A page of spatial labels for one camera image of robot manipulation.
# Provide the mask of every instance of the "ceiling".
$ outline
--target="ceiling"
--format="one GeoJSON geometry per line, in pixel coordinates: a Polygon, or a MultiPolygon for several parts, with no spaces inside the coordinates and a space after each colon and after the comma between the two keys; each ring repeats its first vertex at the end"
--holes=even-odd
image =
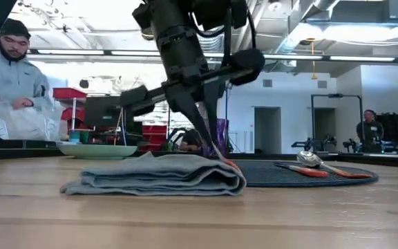
{"type": "MultiPolygon", "coordinates": [[[[142,38],[140,27],[131,13],[140,0],[29,0],[18,1],[10,17],[21,20],[32,33],[31,47],[42,49],[91,49],[91,50],[156,50],[154,41],[142,38]]],[[[257,29],[258,48],[273,53],[287,37],[287,18],[296,0],[248,0],[257,29]],[[280,8],[270,8],[271,2],[279,2],[280,8]]],[[[241,28],[232,34],[232,49],[249,48],[249,29],[241,28]]],[[[220,50],[221,46],[210,48],[220,50]]],[[[310,54],[311,46],[298,45],[293,51],[310,54]]],[[[398,46],[370,46],[346,44],[328,39],[314,43],[314,53],[329,55],[398,55],[398,46]]],[[[68,62],[76,58],[36,57],[47,62],[68,62]]],[[[108,60],[107,57],[84,58],[88,61],[108,60]]],[[[318,73],[333,73],[351,63],[319,62],[318,73]]],[[[311,62],[298,62],[291,73],[312,72],[311,62]]]]}

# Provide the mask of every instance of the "hand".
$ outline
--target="hand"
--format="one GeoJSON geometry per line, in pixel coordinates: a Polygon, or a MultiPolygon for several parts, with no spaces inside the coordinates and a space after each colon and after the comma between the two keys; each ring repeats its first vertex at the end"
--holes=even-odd
{"type": "Polygon", "coordinates": [[[13,100],[13,102],[12,102],[12,107],[14,110],[22,109],[24,107],[32,107],[32,106],[33,106],[33,102],[26,98],[19,98],[19,99],[13,100]]]}

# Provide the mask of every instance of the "white plate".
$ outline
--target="white plate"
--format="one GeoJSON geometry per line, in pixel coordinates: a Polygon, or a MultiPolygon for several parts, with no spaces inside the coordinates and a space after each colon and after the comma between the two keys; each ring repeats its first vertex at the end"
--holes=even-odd
{"type": "Polygon", "coordinates": [[[131,156],[136,152],[136,146],[121,145],[72,145],[60,144],[59,150],[64,155],[85,159],[118,159],[131,156]]]}

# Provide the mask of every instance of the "purple object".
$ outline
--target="purple object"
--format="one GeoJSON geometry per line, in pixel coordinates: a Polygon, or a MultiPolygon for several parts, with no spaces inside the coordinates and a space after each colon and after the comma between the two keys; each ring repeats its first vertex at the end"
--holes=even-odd
{"type": "MultiPolygon", "coordinates": [[[[225,135],[227,134],[228,130],[228,120],[223,118],[218,119],[217,129],[218,129],[218,137],[217,137],[217,147],[222,155],[227,153],[226,150],[226,142],[225,142],[225,135]]],[[[216,156],[216,152],[212,147],[202,146],[202,155],[203,156],[216,156]]]]}

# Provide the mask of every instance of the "plastic bag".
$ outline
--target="plastic bag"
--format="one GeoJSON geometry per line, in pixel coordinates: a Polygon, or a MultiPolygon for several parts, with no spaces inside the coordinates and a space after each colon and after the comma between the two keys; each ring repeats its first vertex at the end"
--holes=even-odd
{"type": "Polygon", "coordinates": [[[60,105],[14,110],[9,102],[0,102],[0,126],[7,131],[4,139],[58,141],[63,110],[60,105]]]}

